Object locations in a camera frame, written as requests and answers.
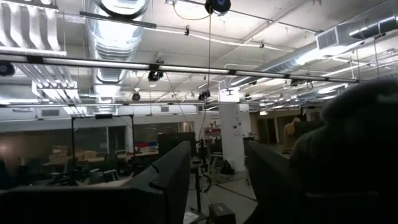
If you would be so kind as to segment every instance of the box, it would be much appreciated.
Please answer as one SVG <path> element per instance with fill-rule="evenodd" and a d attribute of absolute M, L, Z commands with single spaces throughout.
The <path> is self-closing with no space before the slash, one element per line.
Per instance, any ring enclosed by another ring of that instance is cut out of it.
<path fill-rule="evenodd" d="M 235 213 L 224 203 L 209 205 L 209 224 L 236 224 Z"/>

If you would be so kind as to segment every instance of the ceiling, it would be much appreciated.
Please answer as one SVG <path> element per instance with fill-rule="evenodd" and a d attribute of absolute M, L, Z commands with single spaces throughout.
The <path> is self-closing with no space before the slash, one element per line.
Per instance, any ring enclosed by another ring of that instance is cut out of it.
<path fill-rule="evenodd" d="M 267 64 L 290 52 L 295 51 L 315 41 L 315 32 L 327 30 L 348 19 L 358 21 L 372 16 L 382 16 L 398 9 L 396 1 L 388 1 L 373 10 L 372 14 L 361 12 L 370 9 L 381 0 L 232 0 L 231 10 L 225 16 L 206 17 L 204 6 L 178 1 L 175 10 L 165 0 L 151 0 L 144 21 L 157 24 L 157 30 L 144 30 L 142 42 L 139 45 L 133 62 L 155 63 L 163 60 L 165 64 L 187 65 L 198 67 L 218 67 L 236 70 L 252 70 Z M 62 49 L 70 57 L 89 57 L 88 38 L 84 18 L 78 14 L 84 10 L 82 0 L 58 0 L 58 40 Z M 281 22 L 270 23 L 269 20 Z M 170 33 L 170 31 L 185 32 L 190 28 L 190 35 Z M 373 43 L 365 44 L 356 52 L 340 55 L 340 61 L 317 60 L 308 63 L 296 71 L 287 73 L 324 75 L 330 72 L 350 67 L 348 61 L 342 59 L 359 60 L 379 63 L 395 57 L 397 47 L 397 33 L 393 32 L 376 43 L 376 52 L 380 60 L 375 58 Z M 206 38 L 220 40 L 209 42 Z M 368 66 L 360 69 L 352 68 L 339 72 L 333 77 L 340 78 L 371 78 L 395 72 L 396 64 L 389 64 L 388 68 Z M 77 81 L 79 94 L 92 94 L 91 70 L 87 68 L 70 68 L 72 78 Z M 205 89 L 198 87 L 208 82 L 207 75 L 168 73 L 156 86 L 147 81 L 147 73 L 129 72 L 124 82 L 118 100 L 130 101 L 134 88 L 140 88 L 141 100 L 146 101 L 194 101 L 199 92 Z M 210 75 L 210 91 L 212 98 L 218 94 L 218 84 L 233 77 Z M 241 86 L 240 94 L 252 94 L 258 99 L 274 99 L 284 96 L 306 93 L 306 85 L 297 88 L 288 86 L 287 80 L 259 80 L 254 86 Z M 326 86 L 327 83 L 314 83 L 316 86 Z M 30 79 L 20 71 L 13 77 L 0 78 L 0 96 L 5 98 L 32 98 L 33 95 L 23 90 L 15 91 L 14 86 L 30 86 Z"/>

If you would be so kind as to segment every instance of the ventilation duct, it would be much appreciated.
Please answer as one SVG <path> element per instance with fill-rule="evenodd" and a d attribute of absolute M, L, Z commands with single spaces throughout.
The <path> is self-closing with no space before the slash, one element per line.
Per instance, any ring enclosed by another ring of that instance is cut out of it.
<path fill-rule="evenodd" d="M 88 12 L 101 16 L 118 16 L 141 21 L 149 0 L 95 0 L 90 1 Z M 128 62 L 137 52 L 143 28 L 119 22 L 88 19 L 90 56 L 100 60 Z M 115 68 L 93 69 L 94 91 L 97 103 L 114 103 L 127 70 Z"/>
<path fill-rule="evenodd" d="M 350 22 L 340 24 L 330 30 L 317 35 L 317 41 L 295 50 L 271 63 L 256 68 L 263 72 L 284 72 L 295 70 L 312 60 L 321 59 L 330 55 L 338 55 L 349 51 L 371 37 L 383 35 L 386 32 L 398 29 L 397 15 L 390 15 L 374 22 Z M 234 78 L 231 83 L 244 85 L 258 80 L 258 77 Z"/>

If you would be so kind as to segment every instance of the gray floor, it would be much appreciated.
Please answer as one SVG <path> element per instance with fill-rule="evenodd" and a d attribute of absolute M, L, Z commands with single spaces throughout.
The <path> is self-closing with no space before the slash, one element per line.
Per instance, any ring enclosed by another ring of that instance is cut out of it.
<path fill-rule="evenodd" d="M 195 179 L 192 178 L 191 189 L 194 189 L 194 184 Z M 257 205 L 253 189 L 246 184 L 245 173 L 236 174 L 228 182 L 214 184 L 207 194 L 201 194 L 202 213 L 208 215 L 209 204 L 222 202 L 235 213 L 236 223 L 242 224 Z M 186 210 L 189 210 L 191 207 L 197 208 L 195 190 L 190 190 L 188 193 Z"/>

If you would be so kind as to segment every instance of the white ceiling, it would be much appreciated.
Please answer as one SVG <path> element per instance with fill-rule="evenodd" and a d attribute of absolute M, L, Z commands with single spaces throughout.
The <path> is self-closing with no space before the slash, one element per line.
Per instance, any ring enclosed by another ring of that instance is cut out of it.
<path fill-rule="evenodd" d="M 200 21 L 181 19 L 176 15 L 173 7 L 164 2 L 164 0 L 152 0 L 144 17 L 144 21 L 157 24 L 159 30 L 183 32 L 185 27 L 189 25 L 191 34 L 209 37 L 209 31 L 211 31 L 211 38 L 217 40 L 234 43 L 244 42 L 245 44 L 257 44 L 258 46 L 260 46 L 261 41 L 264 41 L 266 45 L 280 48 L 284 51 L 267 48 L 260 49 L 259 47 L 237 47 L 212 42 L 209 52 L 208 40 L 199 39 L 192 35 L 185 36 L 183 34 L 145 30 L 134 62 L 154 63 L 156 60 L 163 60 L 166 64 L 207 67 L 210 56 L 212 67 L 223 68 L 227 66 L 227 68 L 251 70 L 256 66 L 269 63 L 288 54 L 289 51 L 294 51 L 315 40 L 313 32 L 277 23 L 270 25 L 266 20 L 259 19 L 258 17 L 321 31 L 360 14 L 382 1 L 322 0 L 320 4 L 319 1 L 313 0 L 232 0 L 232 10 L 254 15 L 255 17 L 244 16 L 233 12 L 229 12 L 223 17 L 212 16 L 211 29 L 209 27 L 209 18 Z M 396 4 L 397 1 L 391 0 L 390 2 Z M 57 5 L 60 9 L 60 14 L 58 15 L 58 39 L 62 43 L 61 45 L 65 44 L 68 56 L 88 57 L 85 21 L 78 15 L 79 11 L 83 10 L 84 4 L 81 0 L 58 0 Z M 386 10 L 395 8 L 398 9 L 398 7 L 384 6 L 384 10 L 379 10 L 378 13 L 385 14 Z M 206 16 L 203 6 L 185 2 L 178 2 L 176 11 L 181 16 L 191 19 Z M 384 40 L 377 43 L 377 51 L 380 53 L 396 48 L 397 43 L 398 41 L 395 36 L 387 36 Z M 371 55 L 374 55 L 373 45 L 368 45 L 358 52 L 360 60 L 364 60 Z M 342 55 L 341 57 L 356 59 L 356 55 L 352 54 Z M 347 63 L 322 61 L 303 66 L 295 73 L 322 75 L 346 67 L 348 67 Z M 81 93 L 88 93 L 89 87 L 92 86 L 90 71 L 82 68 L 79 70 L 71 69 L 71 72 L 73 79 L 78 81 Z M 338 74 L 338 76 L 351 78 L 352 72 L 347 71 Z M 375 69 L 368 72 L 366 69 L 363 69 L 362 74 L 370 77 L 371 75 L 375 75 L 376 72 Z M 165 76 L 155 87 L 150 88 L 146 75 L 142 73 L 130 73 L 127 76 L 121 92 L 125 100 L 131 99 L 134 87 L 141 89 L 143 100 L 171 101 L 175 100 L 176 97 L 178 100 L 195 100 L 200 91 L 198 87 L 207 82 L 204 80 L 203 75 L 176 75 L 170 73 L 170 83 Z M 210 82 L 211 94 L 213 96 L 217 95 L 217 80 L 224 79 L 224 77 L 211 76 L 210 80 L 215 80 Z M 0 78 L 0 83 L 29 83 L 29 79 L 21 74 L 18 77 Z M 277 97 L 280 92 L 296 94 L 297 89 L 283 89 L 283 83 L 284 81 L 276 80 L 274 82 L 259 83 L 250 88 L 243 86 L 242 93 L 257 93 L 266 96 L 265 94 L 269 90 L 278 89 L 277 93 L 266 97 Z M 172 96 L 174 94 L 172 93 L 170 84 L 173 86 L 176 96 Z"/>

